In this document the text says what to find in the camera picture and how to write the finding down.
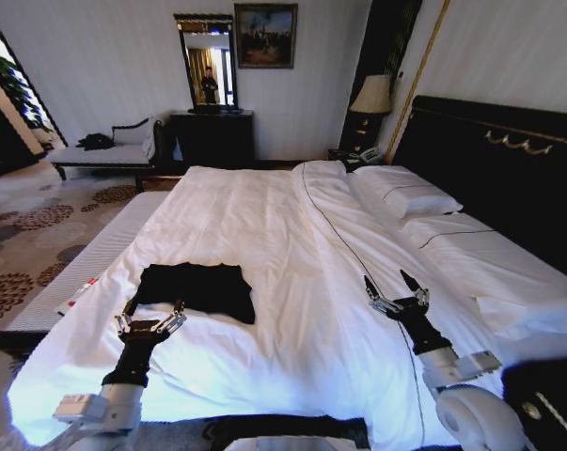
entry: white bedsheet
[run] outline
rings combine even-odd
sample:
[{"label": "white bedsheet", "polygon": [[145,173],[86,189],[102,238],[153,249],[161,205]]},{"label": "white bedsheet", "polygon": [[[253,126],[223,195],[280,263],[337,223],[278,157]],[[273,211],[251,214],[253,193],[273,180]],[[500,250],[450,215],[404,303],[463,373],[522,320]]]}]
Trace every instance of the white bedsheet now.
[{"label": "white bedsheet", "polygon": [[[292,172],[194,167],[30,356],[8,393],[14,425],[30,443],[47,443],[65,428],[51,417],[62,396],[99,391],[122,350],[111,318],[150,263],[222,262],[243,268],[256,324],[188,311],[152,354],[143,420],[329,414],[364,417],[375,449],[454,443],[435,417],[417,359],[414,377],[401,329],[368,306],[364,271],[313,201],[387,296],[409,294],[405,269],[431,290],[429,317],[460,354],[495,351],[480,318],[360,208],[339,163]],[[136,316],[158,314],[140,308]],[[500,391],[497,375],[480,384]]]}]

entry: black dresser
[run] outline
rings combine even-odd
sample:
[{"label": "black dresser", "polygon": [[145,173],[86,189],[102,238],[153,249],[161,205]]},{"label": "black dresser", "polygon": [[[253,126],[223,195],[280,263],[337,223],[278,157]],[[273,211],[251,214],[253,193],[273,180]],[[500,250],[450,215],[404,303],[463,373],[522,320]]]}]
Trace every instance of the black dresser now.
[{"label": "black dresser", "polygon": [[253,116],[247,110],[240,114],[172,115],[170,125],[179,140],[183,163],[225,169],[252,167]]}]

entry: bed frame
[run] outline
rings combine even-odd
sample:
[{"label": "bed frame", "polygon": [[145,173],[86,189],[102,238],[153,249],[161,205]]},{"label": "bed frame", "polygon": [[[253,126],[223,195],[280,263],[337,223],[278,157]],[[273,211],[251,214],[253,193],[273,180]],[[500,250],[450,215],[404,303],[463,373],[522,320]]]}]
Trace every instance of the bed frame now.
[{"label": "bed frame", "polygon": [[567,275],[567,114],[417,96],[392,163]]}]

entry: pillow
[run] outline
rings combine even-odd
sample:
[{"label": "pillow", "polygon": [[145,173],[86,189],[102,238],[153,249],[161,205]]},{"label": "pillow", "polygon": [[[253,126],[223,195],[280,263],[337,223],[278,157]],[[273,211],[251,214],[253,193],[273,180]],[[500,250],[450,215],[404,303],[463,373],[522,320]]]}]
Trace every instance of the pillow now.
[{"label": "pillow", "polygon": [[489,329],[510,339],[567,334],[567,276],[459,213],[408,221],[403,232],[462,293]]},{"label": "pillow", "polygon": [[150,119],[143,119],[134,125],[115,125],[112,127],[112,139],[117,145],[142,144],[148,137]]},{"label": "pillow", "polygon": [[354,173],[399,218],[440,215],[463,208],[453,197],[401,166],[363,166]]}]

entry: framed painting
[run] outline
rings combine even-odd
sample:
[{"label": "framed painting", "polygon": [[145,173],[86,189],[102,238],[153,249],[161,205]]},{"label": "framed painting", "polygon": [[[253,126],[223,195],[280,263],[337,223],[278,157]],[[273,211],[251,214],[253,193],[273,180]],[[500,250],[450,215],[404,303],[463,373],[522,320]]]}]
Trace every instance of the framed painting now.
[{"label": "framed painting", "polygon": [[296,4],[235,4],[239,68],[292,69]]}]

